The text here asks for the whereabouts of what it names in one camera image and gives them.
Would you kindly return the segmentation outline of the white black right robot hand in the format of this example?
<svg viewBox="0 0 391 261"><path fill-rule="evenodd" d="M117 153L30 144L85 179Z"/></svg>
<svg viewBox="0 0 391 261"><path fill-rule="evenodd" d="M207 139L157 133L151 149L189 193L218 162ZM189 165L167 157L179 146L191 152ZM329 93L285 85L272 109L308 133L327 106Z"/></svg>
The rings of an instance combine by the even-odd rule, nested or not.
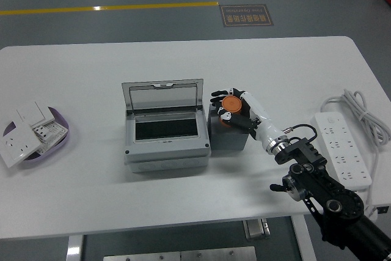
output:
<svg viewBox="0 0 391 261"><path fill-rule="evenodd" d="M270 115L249 92L233 87L215 91L211 96L210 102L215 105L222 123L249 133L253 139L262 143L268 154L276 155L289 145L287 135L273 124ZM223 105L227 97L236 97L241 101L239 114Z"/></svg>

